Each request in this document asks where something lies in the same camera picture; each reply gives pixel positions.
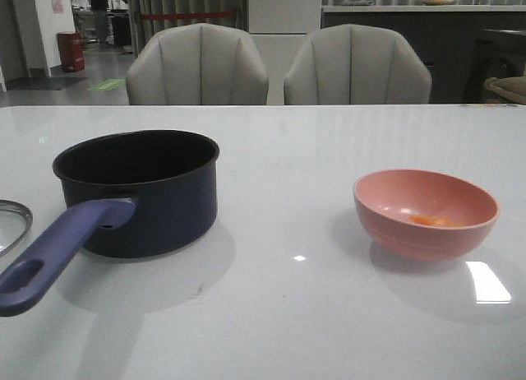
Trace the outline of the pink bowl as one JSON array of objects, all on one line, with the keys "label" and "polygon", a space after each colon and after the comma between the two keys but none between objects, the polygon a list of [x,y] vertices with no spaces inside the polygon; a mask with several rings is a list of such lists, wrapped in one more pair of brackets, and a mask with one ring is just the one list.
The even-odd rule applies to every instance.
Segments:
[{"label": "pink bowl", "polygon": [[[422,261],[461,257],[481,245],[500,214],[498,201],[461,178],[421,169],[366,174],[353,186],[358,219],[393,253]],[[455,227],[414,224],[411,215],[443,216]]]}]

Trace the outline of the orange ham pieces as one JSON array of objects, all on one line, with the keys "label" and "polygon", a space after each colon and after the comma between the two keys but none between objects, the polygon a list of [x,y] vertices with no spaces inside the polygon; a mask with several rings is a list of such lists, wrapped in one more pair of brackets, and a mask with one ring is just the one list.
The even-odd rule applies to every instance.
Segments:
[{"label": "orange ham pieces", "polygon": [[455,222],[443,216],[430,216],[415,214],[409,217],[409,220],[414,224],[431,226],[431,227],[441,227],[441,228],[450,228],[455,227]]}]

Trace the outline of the glass lid blue knob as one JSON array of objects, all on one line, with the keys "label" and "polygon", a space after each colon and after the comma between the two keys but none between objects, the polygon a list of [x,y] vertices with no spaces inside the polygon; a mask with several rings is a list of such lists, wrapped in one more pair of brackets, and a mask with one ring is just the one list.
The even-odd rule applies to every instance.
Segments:
[{"label": "glass lid blue knob", "polygon": [[30,230],[33,223],[31,210],[19,203],[1,200],[1,255],[6,255]]}]

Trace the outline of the dark blue saucepan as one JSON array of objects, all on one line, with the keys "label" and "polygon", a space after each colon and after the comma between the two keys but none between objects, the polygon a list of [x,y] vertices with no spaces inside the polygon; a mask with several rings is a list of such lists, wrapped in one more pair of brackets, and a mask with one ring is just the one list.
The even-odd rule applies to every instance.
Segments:
[{"label": "dark blue saucepan", "polygon": [[53,161],[66,210],[1,275],[1,314],[33,308],[80,249],[115,258],[169,253],[215,222],[218,144],[143,130],[96,137]]}]

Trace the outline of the left grey upholstered chair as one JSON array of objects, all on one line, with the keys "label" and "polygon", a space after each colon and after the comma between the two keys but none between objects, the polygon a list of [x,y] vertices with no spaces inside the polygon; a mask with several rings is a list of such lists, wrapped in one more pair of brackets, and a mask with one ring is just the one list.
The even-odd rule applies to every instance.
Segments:
[{"label": "left grey upholstered chair", "polygon": [[200,23],[155,34],[126,87],[130,105],[265,105],[269,77],[250,34]]}]

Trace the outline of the grey upholstered chair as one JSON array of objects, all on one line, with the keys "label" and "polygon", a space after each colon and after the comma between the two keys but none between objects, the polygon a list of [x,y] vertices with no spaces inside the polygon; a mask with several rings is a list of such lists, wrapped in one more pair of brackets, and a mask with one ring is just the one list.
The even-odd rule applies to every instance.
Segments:
[{"label": "grey upholstered chair", "polygon": [[265,105],[269,77],[250,34],[200,23],[155,34],[126,87],[130,105]]},{"label": "grey upholstered chair", "polygon": [[431,87],[431,73],[400,33],[345,24],[302,40],[284,78],[284,103],[426,104]]}]

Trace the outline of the right grey upholstered chair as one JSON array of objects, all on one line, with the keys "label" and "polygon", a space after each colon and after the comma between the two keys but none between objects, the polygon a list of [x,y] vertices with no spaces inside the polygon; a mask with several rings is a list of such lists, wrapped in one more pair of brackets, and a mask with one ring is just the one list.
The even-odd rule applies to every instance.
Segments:
[{"label": "right grey upholstered chair", "polygon": [[284,78],[284,103],[426,104],[431,87],[431,73],[400,33],[345,24],[302,40]]}]

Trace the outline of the white drawer cabinet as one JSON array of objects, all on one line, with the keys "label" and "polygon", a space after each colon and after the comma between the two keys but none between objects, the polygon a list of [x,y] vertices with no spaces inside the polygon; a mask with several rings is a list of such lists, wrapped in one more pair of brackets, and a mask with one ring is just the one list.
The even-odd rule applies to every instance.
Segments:
[{"label": "white drawer cabinet", "polygon": [[284,78],[303,37],[321,26],[322,0],[247,0],[248,32],[269,76],[267,104],[284,103]]}]

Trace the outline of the red barrier belt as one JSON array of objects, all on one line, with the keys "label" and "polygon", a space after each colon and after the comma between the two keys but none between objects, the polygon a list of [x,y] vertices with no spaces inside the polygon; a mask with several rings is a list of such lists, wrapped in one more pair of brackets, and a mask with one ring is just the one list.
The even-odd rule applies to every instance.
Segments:
[{"label": "red barrier belt", "polygon": [[171,13],[171,14],[140,14],[142,20],[148,21],[171,21],[171,20],[193,20],[193,19],[214,19],[214,18],[235,18],[237,12],[220,11],[220,12],[188,12],[188,13]]}]

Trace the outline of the red trash bin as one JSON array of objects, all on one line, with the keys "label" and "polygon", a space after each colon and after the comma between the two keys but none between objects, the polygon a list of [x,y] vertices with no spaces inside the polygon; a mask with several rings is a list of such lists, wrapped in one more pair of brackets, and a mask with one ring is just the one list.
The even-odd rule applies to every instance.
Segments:
[{"label": "red trash bin", "polygon": [[79,72],[85,68],[81,47],[81,34],[78,32],[57,33],[58,51],[64,72]]}]

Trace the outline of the dark grey counter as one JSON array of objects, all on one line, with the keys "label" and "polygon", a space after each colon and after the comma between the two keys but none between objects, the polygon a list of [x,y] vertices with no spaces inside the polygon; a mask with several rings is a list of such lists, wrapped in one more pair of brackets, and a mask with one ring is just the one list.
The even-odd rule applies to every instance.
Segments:
[{"label": "dark grey counter", "polygon": [[523,6],[324,6],[321,25],[395,30],[432,75],[431,102],[477,103],[491,76],[525,71]]}]

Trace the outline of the person in black clothes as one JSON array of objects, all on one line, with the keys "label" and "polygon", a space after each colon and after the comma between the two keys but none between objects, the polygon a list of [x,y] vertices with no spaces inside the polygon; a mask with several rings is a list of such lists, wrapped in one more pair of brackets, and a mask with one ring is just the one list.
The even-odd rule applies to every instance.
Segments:
[{"label": "person in black clothes", "polygon": [[95,36],[101,47],[108,45],[108,0],[90,0],[90,9],[93,14]]}]

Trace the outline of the beige cushion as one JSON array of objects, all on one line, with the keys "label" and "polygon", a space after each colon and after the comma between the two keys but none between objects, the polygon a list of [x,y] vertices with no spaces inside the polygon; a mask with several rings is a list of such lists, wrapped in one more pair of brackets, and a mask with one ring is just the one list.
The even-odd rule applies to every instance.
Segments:
[{"label": "beige cushion", "polygon": [[525,80],[526,76],[486,79],[483,87],[487,93],[487,102],[525,105]]}]

